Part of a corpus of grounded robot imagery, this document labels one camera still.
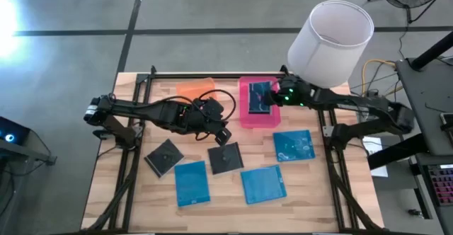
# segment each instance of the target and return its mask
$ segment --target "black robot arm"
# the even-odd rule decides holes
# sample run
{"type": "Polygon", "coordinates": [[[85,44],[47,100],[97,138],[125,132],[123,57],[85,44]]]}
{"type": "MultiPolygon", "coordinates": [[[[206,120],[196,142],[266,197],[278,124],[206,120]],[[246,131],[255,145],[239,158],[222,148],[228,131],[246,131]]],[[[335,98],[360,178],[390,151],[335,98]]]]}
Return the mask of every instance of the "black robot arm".
{"type": "Polygon", "coordinates": [[[378,117],[356,125],[338,124],[325,127],[324,136],[329,138],[330,146],[335,149],[346,148],[353,137],[361,138],[379,132],[406,134],[413,129],[413,111],[401,103],[388,101],[384,97],[364,98],[340,95],[330,89],[309,84],[300,77],[288,73],[278,82],[280,90],[266,92],[263,99],[265,104],[303,105],[314,110],[339,108],[378,117]]]}
{"type": "Polygon", "coordinates": [[[226,119],[222,119],[223,106],[213,98],[195,99],[190,103],[172,101],[175,96],[156,101],[151,104],[117,100],[113,94],[93,98],[84,120],[95,126],[102,126],[108,133],[115,135],[117,143],[126,148],[135,146],[136,133],[131,127],[124,127],[114,117],[123,116],[151,121],[156,126],[178,134],[198,135],[214,134],[219,145],[228,142],[230,131],[225,127],[226,119]]]}

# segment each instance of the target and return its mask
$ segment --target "white lampshade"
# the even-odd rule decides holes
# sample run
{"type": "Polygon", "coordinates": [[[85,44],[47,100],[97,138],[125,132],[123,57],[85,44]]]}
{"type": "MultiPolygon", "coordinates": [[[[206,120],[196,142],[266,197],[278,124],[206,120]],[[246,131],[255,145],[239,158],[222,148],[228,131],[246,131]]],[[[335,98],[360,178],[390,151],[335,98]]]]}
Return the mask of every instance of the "white lampshade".
{"type": "Polygon", "coordinates": [[[303,80],[331,88],[346,82],[374,32],[368,13],[346,1],[313,8],[288,51],[288,65],[303,80]]]}

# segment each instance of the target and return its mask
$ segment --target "wooden tabletop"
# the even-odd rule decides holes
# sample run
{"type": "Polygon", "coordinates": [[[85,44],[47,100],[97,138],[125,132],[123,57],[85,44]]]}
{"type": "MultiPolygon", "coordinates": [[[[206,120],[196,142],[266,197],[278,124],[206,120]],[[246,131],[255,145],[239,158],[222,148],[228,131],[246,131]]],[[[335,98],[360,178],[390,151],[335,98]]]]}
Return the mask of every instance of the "wooden tabletop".
{"type": "MultiPolygon", "coordinates": [[[[136,73],[118,75],[115,85],[115,95],[118,99],[132,100],[135,78],[136,73]]],[[[176,95],[176,83],[182,81],[185,80],[153,80],[150,102],[176,95]]],[[[240,105],[237,79],[215,79],[215,84],[216,88],[230,92],[240,105]]],[[[333,90],[336,93],[349,94],[347,84],[333,90]]],[[[225,107],[224,114],[229,113],[232,108],[229,97],[220,93],[217,99],[225,107]]],[[[338,123],[357,122],[354,112],[351,111],[336,110],[336,116],[338,123]]],[[[218,147],[213,136],[197,142],[193,134],[182,136],[170,133],[147,122],[129,231],[153,233],[337,231],[335,208],[316,111],[299,106],[283,107],[281,117],[282,122],[276,128],[244,129],[240,125],[237,108],[227,125],[232,133],[229,143],[239,143],[244,170],[280,165],[287,197],[256,205],[246,204],[240,170],[212,175],[207,149],[218,147]],[[292,130],[310,130],[315,159],[277,162],[273,132],[292,130]],[[183,164],[206,161],[211,195],[209,203],[178,208],[174,171],[158,179],[144,161],[143,157],[155,150],[166,139],[171,139],[184,154],[183,164]]],[[[124,125],[127,122],[127,118],[118,119],[124,125]]],[[[114,140],[104,141],[100,153],[113,146],[114,140]]],[[[82,228],[94,223],[112,199],[120,157],[121,151],[118,149],[103,155],[97,161],[82,228]]],[[[353,195],[372,220],[382,227],[382,216],[363,149],[348,147],[345,150],[345,160],[353,195]]],[[[342,206],[345,219],[349,223],[344,199],[342,206]]],[[[120,206],[117,225],[121,225],[123,210],[124,201],[120,206]]]]}

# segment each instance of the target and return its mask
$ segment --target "gray floor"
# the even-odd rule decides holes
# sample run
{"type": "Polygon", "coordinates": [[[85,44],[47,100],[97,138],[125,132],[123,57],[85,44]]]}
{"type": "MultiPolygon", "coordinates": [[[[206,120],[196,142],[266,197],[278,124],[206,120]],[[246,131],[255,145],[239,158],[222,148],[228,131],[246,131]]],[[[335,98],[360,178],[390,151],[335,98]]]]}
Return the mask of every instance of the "gray floor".
{"type": "MultiPolygon", "coordinates": [[[[301,27],[325,0],[142,0],[137,29],[301,27]]],[[[370,13],[376,26],[405,26],[403,10],[386,1],[346,0],[370,13]]],[[[13,0],[17,30],[126,29],[134,0],[13,0]]],[[[453,25],[452,0],[439,0],[416,26],[453,25]]],[[[446,32],[408,33],[403,53],[414,57],[446,32]]],[[[361,84],[368,59],[400,59],[401,33],[375,33],[351,86],[361,84]]],[[[125,71],[268,71],[286,63],[294,34],[135,36],[125,71]]],[[[0,115],[33,128],[58,156],[57,165],[30,175],[15,234],[54,234],[79,228],[99,141],[83,120],[90,99],[111,91],[123,36],[20,37],[0,57],[0,115]]],[[[376,64],[370,64],[371,79],[376,64]]],[[[384,67],[378,76],[392,73],[384,67]]],[[[382,93],[397,78],[376,82],[382,93]]],[[[403,91],[398,101],[408,104],[403,91]]],[[[380,191],[387,228],[439,234],[439,224],[405,215],[417,208],[411,191],[380,191]]]]}

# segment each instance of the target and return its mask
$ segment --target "pink box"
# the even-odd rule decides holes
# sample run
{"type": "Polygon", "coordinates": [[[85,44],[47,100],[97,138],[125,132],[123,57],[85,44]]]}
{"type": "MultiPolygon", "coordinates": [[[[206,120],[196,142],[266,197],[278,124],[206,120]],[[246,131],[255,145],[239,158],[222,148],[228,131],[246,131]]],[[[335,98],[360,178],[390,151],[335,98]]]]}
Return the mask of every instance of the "pink box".
{"type": "Polygon", "coordinates": [[[278,91],[277,78],[273,76],[243,76],[239,79],[239,120],[244,128],[274,128],[280,124],[280,108],[277,105],[270,107],[270,114],[248,113],[248,85],[250,83],[272,82],[272,89],[278,91]]]}

